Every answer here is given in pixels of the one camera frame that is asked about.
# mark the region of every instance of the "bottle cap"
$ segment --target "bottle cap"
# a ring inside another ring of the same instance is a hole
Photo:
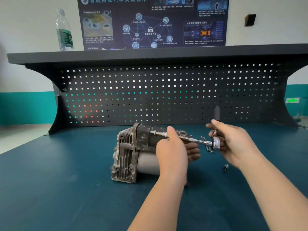
[[[58,15],[65,16],[64,10],[62,10],[62,9],[57,9],[57,13],[58,13]]]

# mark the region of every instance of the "hand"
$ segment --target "hand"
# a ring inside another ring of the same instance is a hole
[[[212,129],[209,133],[210,137],[213,136],[214,130],[218,129],[217,136],[223,143],[220,152],[230,164],[238,169],[241,169],[241,165],[247,157],[251,157],[252,154],[261,154],[243,128],[227,125],[216,120],[212,120],[211,124],[206,124],[206,127]]]
[[[184,145],[187,150],[188,163],[200,158],[200,149],[197,143],[185,143]]]
[[[182,140],[171,126],[167,128],[168,139],[160,140],[156,145],[160,178],[168,178],[186,184],[188,151]]]

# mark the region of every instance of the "exit sign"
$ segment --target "exit sign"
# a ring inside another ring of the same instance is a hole
[[[299,103],[299,97],[298,98],[287,98],[286,99],[286,104],[295,104]]]

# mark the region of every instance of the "teal wall stripe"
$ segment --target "teal wall stripe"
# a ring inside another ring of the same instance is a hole
[[[300,97],[298,104],[286,104],[291,116],[308,116],[308,84],[287,85],[285,98]],[[52,124],[57,113],[55,94],[47,92],[0,93],[0,124]]]
[[[0,93],[2,125],[52,124],[56,113],[53,91]]]

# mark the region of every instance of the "black perforated metal panel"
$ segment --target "black perforated metal panel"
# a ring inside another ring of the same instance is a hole
[[[275,122],[287,76],[269,63],[75,68],[63,71],[68,126]]]

